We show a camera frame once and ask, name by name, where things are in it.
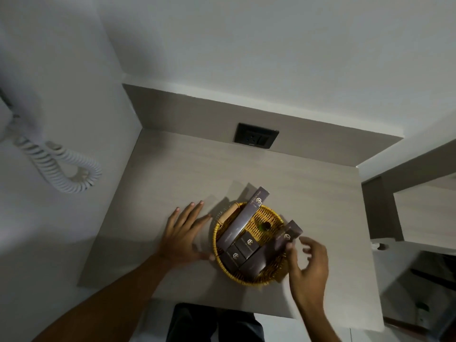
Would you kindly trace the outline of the person's right hand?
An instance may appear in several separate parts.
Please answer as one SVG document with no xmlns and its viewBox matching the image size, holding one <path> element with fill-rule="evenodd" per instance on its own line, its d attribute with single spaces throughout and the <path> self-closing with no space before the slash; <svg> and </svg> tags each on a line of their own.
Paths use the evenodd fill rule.
<svg viewBox="0 0 456 342">
<path fill-rule="evenodd" d="M 299 272 L 289 272 L 292 297 L 296 305 L 310 302 L 323 305 L 329 274 L 327 249 L 309 237 L 300 236 L 299 241 L 308 255 L 308 264 L 304 269 L 299 267 Z"/>
</svg>

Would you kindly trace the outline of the person's left hand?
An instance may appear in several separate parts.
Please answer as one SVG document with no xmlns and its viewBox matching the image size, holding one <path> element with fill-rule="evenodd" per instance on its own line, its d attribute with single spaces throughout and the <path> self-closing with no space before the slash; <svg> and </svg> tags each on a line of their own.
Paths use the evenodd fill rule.
<svg viewBox="0 0 456 342">
<path fill-rule="evenodd" d="M 212 218 L 210 214 L 198 217 L 192 228 L 186 230 L 185 208 L 180 209 L 173 232 L 166 233 L 164 230 L 157 251 L 153 255 L 157 266 L 163 271 L 195 262 L 194 251 L 198 249 L 193 242 L 202 227 Z"/>
</svg>

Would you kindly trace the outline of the medium brown box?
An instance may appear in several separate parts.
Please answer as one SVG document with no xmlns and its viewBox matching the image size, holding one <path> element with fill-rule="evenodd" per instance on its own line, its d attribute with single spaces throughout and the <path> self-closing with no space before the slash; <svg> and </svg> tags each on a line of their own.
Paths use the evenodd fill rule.
<svg viewBox="0 0 456 342">
<path fill-rule="evenodd" d="M 294 220 L 291 220 L 262 246 L 266 263 L 280 256 L 284 252 L 286 245 L 293 242 L 302 233 L 303 230 L 300 226 Z"/>
</svg>

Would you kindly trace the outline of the person's left forearm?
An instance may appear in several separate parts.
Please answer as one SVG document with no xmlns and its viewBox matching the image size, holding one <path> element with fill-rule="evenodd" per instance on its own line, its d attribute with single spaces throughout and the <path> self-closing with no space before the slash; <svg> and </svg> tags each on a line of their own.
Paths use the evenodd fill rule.
<svg viewBox="0 0 456 342">
<path fill-rule="evenodd" d="M 153 254 L 63 314 L 32 342 L 128 342 L 158 284 L 178 263 L 170 254 Z"/>
</svg>

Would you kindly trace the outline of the person's right forearm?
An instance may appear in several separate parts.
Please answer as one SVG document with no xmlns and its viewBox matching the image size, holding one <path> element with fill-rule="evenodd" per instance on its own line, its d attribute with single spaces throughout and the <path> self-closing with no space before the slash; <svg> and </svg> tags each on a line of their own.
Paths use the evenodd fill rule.
<svg viewBox="0 0 456 342">
<path fill-rule="evenodd" d="M 321 303 L 299 303 L 297 307 L 311 342 L 342 342 L 328 321 Z"/>
</svg>

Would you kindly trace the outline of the small brown box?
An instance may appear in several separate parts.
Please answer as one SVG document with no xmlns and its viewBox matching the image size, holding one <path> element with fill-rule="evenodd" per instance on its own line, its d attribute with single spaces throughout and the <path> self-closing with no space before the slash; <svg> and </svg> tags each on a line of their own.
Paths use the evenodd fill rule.
<svg viewBox="0 0 456 342">
<path fill-rule="evenodd" d="M 226 251 L 224 251 L 224 253 L 220 255 L 220 259 L 225 268 L 230 271 L 238 269 L 247 260 L 235 244 L 232 244 Z"/>
<path fill-rule="evenodd" d="M 245 231 L 235 242 L 234 245 L 239 250 L 239 252 L 243 255 L 245 259 L 250 258 L 258 249 L 259 243 L 253 237 L 253 235 Z"/>
<path fill-rule="evenodd" d="M 239 276 L 242 281 L 252 282 L 260 275 L 266 265 L 266 258 L 252 255 L 239 267 Z"/>
</svg>

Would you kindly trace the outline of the light wooden comb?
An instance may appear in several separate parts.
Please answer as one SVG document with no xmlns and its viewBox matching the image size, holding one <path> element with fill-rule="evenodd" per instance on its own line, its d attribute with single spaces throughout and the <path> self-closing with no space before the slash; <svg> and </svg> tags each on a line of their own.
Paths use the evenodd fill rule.
<svg viewBox="0 0 456 342">
<path fill-rule="evenodd" d="M 239 208 L 239 204 L 235 202 L 230 207 L 224 209 L 224 211 L 220 212 L 216 218 L 216 224 L 224 224 L 225 221 Z"/>
</svg>

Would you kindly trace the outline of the yellow wicker basket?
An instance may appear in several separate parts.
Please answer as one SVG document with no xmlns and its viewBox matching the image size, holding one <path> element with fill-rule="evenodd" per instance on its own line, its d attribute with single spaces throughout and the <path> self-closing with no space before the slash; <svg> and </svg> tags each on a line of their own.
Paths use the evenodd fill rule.
<svg viewBox="0 0 456 342">
<path fill-rule="evenodd" d="M 230 207 L 235 202 L 230 202 L 228 207 Z M 214 227 L 212 229 L 212 251 L 215 255 L 216 262 L 221 268 L 221 270 L 228 276 L 231 280 L 244 285 L 244 286 L 260 286 L 268 285 L 272 281 L 281 282 L 284 276 L 288 272 L 288 266 L 286 264 L 286 255 L 283 252 L 273 261 L 269 262 L 266 267 L 261 271 L 260 275 L 252 282 L 242 281 L 239 276 L 238 270 L 230 271 L 222 264 L 220 255 L 223 251 L 216 246 L 216 242 L 220 236 L 225 232 L 228 226 L 234 221 L 237 215 L 240 213 L 241 209 L 246 205 L 247 202 L 238 202 L 240 205 L 236 212 L 234 212 L 224 224 L 216 224 L 216 218 L 214 220 Z M 269 232 L 263 233 L 259 230 L 259 224 L 262 222 L 270 222 L 271 230 Z M 256 214 L 253 216 L 253 219 L 250 220 L 244 231 L 250 232 L 260 246 L 263 246 L 267 241 L 269 241 L 279 230 L 281 230 L 286 225 L 286 222 L 277 214 L 273 209 L 261 206 Z"/>
</svg>

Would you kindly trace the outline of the long brown box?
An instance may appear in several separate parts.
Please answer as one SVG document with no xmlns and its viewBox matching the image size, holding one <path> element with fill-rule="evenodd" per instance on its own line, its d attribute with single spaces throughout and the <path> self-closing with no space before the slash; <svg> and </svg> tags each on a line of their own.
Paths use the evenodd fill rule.
<svg viewBox="0 0 456 342">
<path fill-rule="evenodd" d="M 225 232 L 220 236 L 216 242 L 216 246 L 222 251 L 226 251 L 236 240 L 237 236 L 242 232 L 247 223 L 253 218 L 259 208 L 263 205 L 264 201 L 268 198 L 270 193 L 263 187 L 252 195 L 250 200 L 244 205 L 240 213 L 234 221 L 228 226 Z"/>
</svg>

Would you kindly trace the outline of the person's dark trousers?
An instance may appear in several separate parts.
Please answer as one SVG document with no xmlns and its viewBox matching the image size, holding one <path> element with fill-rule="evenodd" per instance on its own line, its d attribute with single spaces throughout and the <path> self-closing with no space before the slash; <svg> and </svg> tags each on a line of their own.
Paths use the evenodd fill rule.
<svg viewBox="0 0 456 342">
<path fill-rule="evenodd" d="M 166 342 L 265 342 L 262 325 L 252 312 L 179 303 L 174 307 Z"/>
</svg>

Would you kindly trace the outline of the wooden framed mirror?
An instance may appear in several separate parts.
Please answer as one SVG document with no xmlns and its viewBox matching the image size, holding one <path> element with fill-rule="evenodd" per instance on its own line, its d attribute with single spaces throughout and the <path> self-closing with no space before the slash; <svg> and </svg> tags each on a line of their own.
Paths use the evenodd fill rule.
<svg viewBox="0 0 456 342">
<path fill-rule="evenodd" d="M 362 183 L 369 235 L 456 256 L 456 139 Z"/>
</svg>

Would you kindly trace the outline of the black wall socket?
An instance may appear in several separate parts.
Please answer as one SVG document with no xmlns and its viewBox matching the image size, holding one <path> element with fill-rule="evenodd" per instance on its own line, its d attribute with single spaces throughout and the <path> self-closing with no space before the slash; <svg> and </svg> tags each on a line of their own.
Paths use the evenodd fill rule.
<svg viewBox="0 0 456 342">
<path fill-rule="evenodd" d="M 239 123 L 233 142 L 262 149 L 270 149 L 278 135 L 278 130 Z"/>
</svg>

